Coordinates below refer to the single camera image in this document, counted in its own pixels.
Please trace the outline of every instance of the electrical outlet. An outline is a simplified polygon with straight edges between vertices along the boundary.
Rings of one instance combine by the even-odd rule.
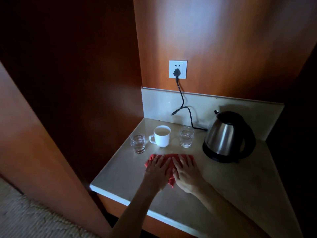
[[[187,61],[170,61],[169,78],[175,78],[173,75],[175,69],[180,70],[179,79],[186,79]]]

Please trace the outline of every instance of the black power cord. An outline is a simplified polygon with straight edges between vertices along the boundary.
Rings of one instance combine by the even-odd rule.
[[[177,68],[177,69],[175,69],[175,71],[174,71],[173,75],[176,77],[176,84],[177,84],[178,90],[179,90],[179,92],[180,92],[180,95],[182,96],[183,103],[182,103],[181,107],[180,107],[179,109],[175,110],[174,112],[172,112],[172,114],[171,114],[171,115],[173,116],[173,115],[177,114],[177,113],[178,113],[178,111],[180,111],[181,109],[186,108],[186,109],[188,109],[188,111],[189,111],[189,116],[191,117],[191,124],[192,124],[192,127],[193,127],[193,128],[195,128],[195,129],[201,129],[201,130],[205,130],[205,131],[207,131],[207,129],[206,129],[206,128],[196,128],[196,127],[194,127],[194,125],[193,125],[193,120],[192,120],[192,113],[191,113],[191,110],[190,110],[190,109],[189,109],[189,107],[187,107],[187,106],[183,107],[183,106],[184,106],[184,97],[183,97],[182,92],[180,91],[180,87],[179,87],[179,84],[178,84],[178,77],[180,76],[180,70],[179,70],[178,68]]]

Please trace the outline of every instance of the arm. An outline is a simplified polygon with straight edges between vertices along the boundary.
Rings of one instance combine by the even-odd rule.
[[[170,177],[171,169],[166,169],[171,160],[168,159],[161,167],[163,159],[164,156],[159,160],[156,156],[152,162],[149,162],[137,193],[113,227],[109,238],[140,237],[142,224],[152,200],[164,188]]]
[[[185,192],[196,196],[210,213],[220,217],[224,231],[232,237],[269,237],[257,224],[222,197],[200,174],[195,161],[187,162],[179,155],[181,165],[172,157],[177,171],[173,170],[176,184]]]

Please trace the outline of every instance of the hand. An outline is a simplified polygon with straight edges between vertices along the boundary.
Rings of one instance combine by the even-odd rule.
[[[207,182],[204,180],[200,171],[198,170],[195,160],[192,162],[189,156],[186,155],[188,162],[187,165],[186,160],[181,155],[178,155],[178,157],[183,165],[183,168],[180,166],[178,161],[172,157],[175,167],[177,168],[177,170],[173,169],[173,176],[175,178],[176,184],[183,191],[195,195],[200,189],[203,189],[205,186],[207,186]]]
[[[163,160],[164,155],[160,158],[157,155],[153,161],[149,162],[141,184],[142,188],[155,195],[165,187],[172,172],[172,168],[166,170],[170,164],[171,158],[166,160],[164,165],[161,167]]]

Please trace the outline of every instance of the kettle base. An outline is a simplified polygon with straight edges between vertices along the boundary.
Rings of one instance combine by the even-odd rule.
[[[231,156],[220,155],[213,152],[211,149],[208,148],[205,141],[203,143],[203,151],[209,158],[211,158],[214,161],[217,161],[220,163],[232,163],[232,162],[239,163],[239,161],[236,158],[233,158]]]

